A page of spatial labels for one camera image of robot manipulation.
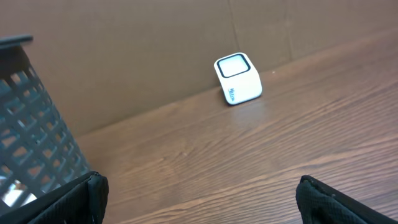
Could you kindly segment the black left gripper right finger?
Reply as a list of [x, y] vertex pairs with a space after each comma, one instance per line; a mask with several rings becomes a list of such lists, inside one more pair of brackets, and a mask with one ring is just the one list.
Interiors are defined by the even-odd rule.
[[301, 176], [295, 199], [304, 224], [397, 224], [310, 175]]

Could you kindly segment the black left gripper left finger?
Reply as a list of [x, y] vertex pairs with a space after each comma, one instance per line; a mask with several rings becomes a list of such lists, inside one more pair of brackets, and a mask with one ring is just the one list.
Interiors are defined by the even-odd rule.
[[108, 202], [107, 177], [91, 171], [1, 215], [1, 224], [95, 223], [104, 220]]

